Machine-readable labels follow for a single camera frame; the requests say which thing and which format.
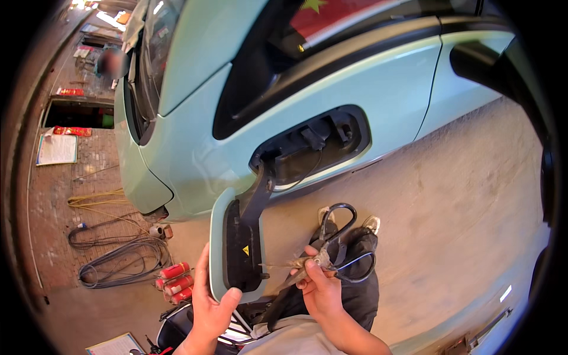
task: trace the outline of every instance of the yellow star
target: yellow star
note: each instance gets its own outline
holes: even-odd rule
[[[323,0],[306,0],[304,1],[304,3],[302,4],[302,6],[300,7],[300,10],[305,10],[305,9],[312,9],[315,12],[317,12],[319,14],[319,7],[320,5],[325,5],[327,4],[327,1],[323,1]]]

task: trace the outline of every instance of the green object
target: green object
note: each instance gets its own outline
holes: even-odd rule
[[[114,126],[114,116],[103,114],[103,128],[112,128]]]

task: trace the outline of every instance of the car windshield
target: car windshield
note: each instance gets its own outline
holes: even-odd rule
[[[141,44],[140,74],[142,90],[157,113],[168,52],[174,29],[185,0],[150,0]]]

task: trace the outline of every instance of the car window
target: car window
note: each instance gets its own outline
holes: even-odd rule
[[[152,107],[157,112],[162,80],[168,61],[168,53],[179,14],[185,0],[150,0],[146,15],[141,66],[143,86]]]
[[[297,60],[387,24],[431,15],[475,15],[478,0],[306,0],[269,42]]]

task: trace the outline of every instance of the sneaker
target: sneaker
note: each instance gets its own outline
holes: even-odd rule
[[[323,216],[325,215],[325,213],[327,211],[329,211],[329,206],[322,207],[318,210],[318,224],[319,225],[321,225],[321,223],[323,222]],[[333,212],[331,212],[329,214],[328,220],[335,223],[335,215],[333,214]]]
[[[381,226],[381,219],[377,216],[369,216],[363,222],[363,227],[368,228],[373,231],[373,234],[377,235],[379,233],[379,227]]]

